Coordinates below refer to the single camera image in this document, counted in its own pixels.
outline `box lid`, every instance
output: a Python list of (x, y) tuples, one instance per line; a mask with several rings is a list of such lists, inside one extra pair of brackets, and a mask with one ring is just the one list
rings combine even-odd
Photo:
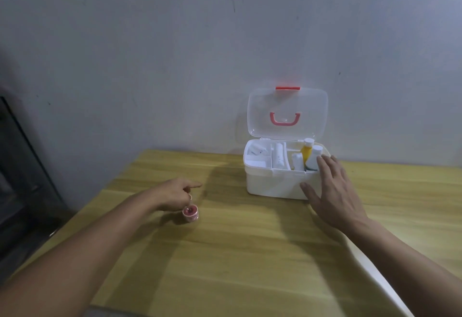
[(247, 107), (249, 133), (271, 139), (319, 139), (326, 127), (327, 106), (327, 93), (320, 89), (256, 89)]

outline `white plastic box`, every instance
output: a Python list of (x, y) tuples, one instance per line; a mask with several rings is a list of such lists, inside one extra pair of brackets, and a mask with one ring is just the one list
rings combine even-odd
[[(299, 153), (303, 139), (319, 139), (327, 120), (327, 93), (300, 87), (261, 88), (249, 97), (249, 140), (244, 150), (247, 191), (277, 198), (306, 199), (300, 182), (321, 194), (318, 171), (292, 170), (292, 154)], [(283, 145), (283, 160), (275, 160), (277, 143)], [(323, 146), (323, 154), (330, 156)]]

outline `floor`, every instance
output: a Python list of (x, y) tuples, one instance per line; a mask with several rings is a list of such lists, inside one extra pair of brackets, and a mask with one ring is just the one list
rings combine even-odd
[(83, 317), (143, 317), (142, 315), (134, 315), (114, 310), (102, 309), (100, 307), (90, 306)]

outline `forearm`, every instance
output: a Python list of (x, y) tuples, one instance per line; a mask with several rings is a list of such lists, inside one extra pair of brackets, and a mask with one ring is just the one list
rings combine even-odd
[(14, 276), (0, 291), (3, 316), (81, 316), (152, 209), (129, 198)]
[(462, 282), (372, 220), (345, 234), (373, 262), (415, 316), (460, 316)]

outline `wooden table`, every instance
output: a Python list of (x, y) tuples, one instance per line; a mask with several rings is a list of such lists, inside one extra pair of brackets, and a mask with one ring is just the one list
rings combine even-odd
[[(462, 170), (344, 164), (370, 217), (462, 277)], [(154, 214), (93, 305), (148, 316), (402, 315), (301, 201), (248, 194), (239, 155), (145, 151), (31, 260), (178, 175), (204, 183), (192, 191), (199, 220)]]

